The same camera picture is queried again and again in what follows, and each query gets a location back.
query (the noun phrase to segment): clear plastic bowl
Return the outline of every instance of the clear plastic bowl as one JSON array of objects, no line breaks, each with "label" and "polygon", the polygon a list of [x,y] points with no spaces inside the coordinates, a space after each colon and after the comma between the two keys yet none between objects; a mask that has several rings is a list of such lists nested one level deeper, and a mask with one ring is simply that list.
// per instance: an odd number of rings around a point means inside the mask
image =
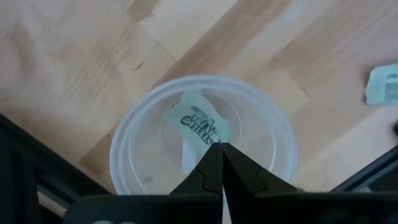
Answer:
[{"label": "clear plastic bowl", "polygon": [[110,152],[118,194],[169,194],[186,178],[182,135],[164,116],[184,91],[193,89],[230,122],[232,145],[281,179],[292,180],[297,163],[293,130],[267,94],[232,78],[196,75],[154,88],[119,123]]}]

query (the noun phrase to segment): plastic container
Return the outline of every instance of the plastic container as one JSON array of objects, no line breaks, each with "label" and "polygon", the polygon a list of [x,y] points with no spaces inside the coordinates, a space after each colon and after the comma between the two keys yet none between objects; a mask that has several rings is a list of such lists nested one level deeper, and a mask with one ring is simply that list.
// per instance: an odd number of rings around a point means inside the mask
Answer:
[{"label": "plastic container", "polygon": [[192,89],[201,90],[228,119],[232,145],[281,179],[292,180],[297,163],[294,134],[275,103],[262,90],[242,81],[197,75],[154,88],[121,120],[110,153],[118,194],[169,194],[186,178],[182,136],[164,116],[184,91]]}]

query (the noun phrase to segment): black metal frame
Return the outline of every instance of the black metal frame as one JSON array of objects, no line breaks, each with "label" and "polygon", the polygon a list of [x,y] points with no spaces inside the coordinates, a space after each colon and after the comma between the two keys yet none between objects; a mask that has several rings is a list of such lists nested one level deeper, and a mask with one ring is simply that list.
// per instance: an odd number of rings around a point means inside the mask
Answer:
[{"label": "black metal frame", "polygon": [[0,142],[0,223],[61,223],[39,204],[37,192],[64,208],[110,194],[1,114]]}]

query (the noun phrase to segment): wooden floor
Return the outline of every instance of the wooden floor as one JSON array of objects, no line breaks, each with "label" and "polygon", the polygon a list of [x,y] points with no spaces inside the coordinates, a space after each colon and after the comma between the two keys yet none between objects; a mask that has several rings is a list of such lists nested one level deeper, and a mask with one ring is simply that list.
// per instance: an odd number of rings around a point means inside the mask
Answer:
[{"label": "wooden floor", "polygon": [[330,190],[398,143],[364,104],[398,63],[396,0],[5,0],[0,112],[114,191],[109,145],[148,90],[201,73],[264,89],[290,116],[294,185]]}]

